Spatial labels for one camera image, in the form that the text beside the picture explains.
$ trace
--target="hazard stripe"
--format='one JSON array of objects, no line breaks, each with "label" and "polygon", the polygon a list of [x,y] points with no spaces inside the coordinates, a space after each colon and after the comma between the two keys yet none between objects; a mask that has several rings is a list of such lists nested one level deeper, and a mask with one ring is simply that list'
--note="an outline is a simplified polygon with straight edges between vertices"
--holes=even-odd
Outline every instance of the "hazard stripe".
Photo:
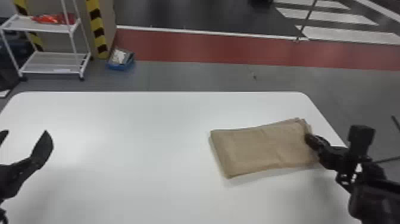
[{"label": "hazard stripe", "polygon": [[90,28],[95,38],[95,46],[98,57],[108,58],[108,46],[105,38],[104,23],[101,17],[100,4],[98,0],[86,0],[86,9],[90,17]]},{"label": "hazard stripe", "polygon": [[[17,11],[21,15],[29,15],[28,9],[26,7],[26,0],[14,0],[14,5]],[[43,51],[43,42],[35,32],[29,32],[29,39],[36,46],[38,51]]]}]

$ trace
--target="white floor line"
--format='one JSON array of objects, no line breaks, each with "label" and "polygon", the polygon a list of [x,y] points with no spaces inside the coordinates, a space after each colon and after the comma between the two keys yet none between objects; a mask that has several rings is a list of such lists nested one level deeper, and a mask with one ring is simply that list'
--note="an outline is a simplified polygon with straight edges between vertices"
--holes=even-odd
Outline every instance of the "white floor line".
[{"label": "white floor line", "polygon": [[375,4],[374,2],[368,1],[368,0],[355,0],[355,1],[365,5],[367,7],[370,7],[373,10],[378,11],[378,12],[382,13],[383,15],[385,15],[389,18],[392,18],[400,23],[400,15],[392,12],[391,10],[389,10],[387,8],[384,8],[384,7],[382,7],[378,4]]},{"label": "white floor line", "polygon": [[303,30],[303,34],[310,39],[325,41],[345,41],[358,43],[379,43],[400,45],[400,36],[394,33],[332,29],[323,27],[308,26]]},{"label": "white floor line", "polygon": [[[313,0],[274,0],[276,3],[287,3],[293,5],[312,5]],[[328,7],[328,8],[340,8],[343,10],[349,10],[350,8],[340,2],[335,1],[323,1],[319,0],[317,2],[318,7]]]},{"label": "white floor line", "polygon": [[[237,36],[244,38],[265,38],[265,39],[286,39],[295,40],[295,36],[278,36],[278,35],[259,35],[250,33],[227,33],[227,32],[214,32],[214,31],[203,31],[203,30],[185,30],[185,29],[165,29],[165,28],[154,28],[154,27],[140,27],[140,26],[124,26],[118,25],[118,29],[124,30],[143,30],[143,31],[155,31],[155,32],[170,32],[170,33],[192,33],[201,35],[217,35],[217,36]],[[307,41],[308,38],[300,38],[300,41]]]},{"label": "white floor line", "polygon": [[[308,10],[293,10],[290,8],[277,8],[277,10],[287,18],[305,18],[308,13]],[[311,13],[310,20],[378,25],[377,23],[365,18],[362,15],[347,13],[327,13],[321,11],[313,11]]]}]

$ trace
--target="gray floor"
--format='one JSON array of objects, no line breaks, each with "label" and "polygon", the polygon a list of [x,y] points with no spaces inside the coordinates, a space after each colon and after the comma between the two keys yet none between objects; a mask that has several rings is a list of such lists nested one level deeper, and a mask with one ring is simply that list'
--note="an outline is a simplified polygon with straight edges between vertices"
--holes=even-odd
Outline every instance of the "gray floor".
[{"label": "gray floor", "polygon": [[[138,61],[130,71],[106,70],[104,61],[89,64],[86,81],[70,76],[30,76],[11,93],[24,91],[299,91],[307,94],[343,140],[352,124],[377,129],[370,155],[400,155],[400,133],[390,116],[400,118],[400,73],[377,70],[244,64]],[[3,108],[8,99],[0,100]],[[400,181],[400,163],[386,163],[389,177]]]}]

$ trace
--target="folded towel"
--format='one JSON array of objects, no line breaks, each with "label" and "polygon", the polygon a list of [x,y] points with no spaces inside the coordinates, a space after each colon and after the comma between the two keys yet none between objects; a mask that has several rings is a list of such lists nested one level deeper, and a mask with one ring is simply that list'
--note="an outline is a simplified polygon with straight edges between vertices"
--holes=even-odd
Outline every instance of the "folded towel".
[{"label": "folded towel", "polygon": [[305,143],[311,126],[303,119],[235,130],[212,130],[211,140],[227,178],[318,161]]}]

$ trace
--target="red object on shelf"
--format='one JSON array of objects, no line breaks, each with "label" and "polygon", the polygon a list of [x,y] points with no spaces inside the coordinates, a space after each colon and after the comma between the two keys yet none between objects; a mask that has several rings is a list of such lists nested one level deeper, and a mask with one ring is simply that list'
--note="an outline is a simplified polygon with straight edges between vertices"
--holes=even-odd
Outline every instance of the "red object on shelf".
[{"label": "red object on shelf", "polygon": [[[67,17],[70,25],[75,24],[75,15],[73,13],[67,13]],[[32,17],[32,20],[38,23],[67,24],[64,13],[37,15]]]}]

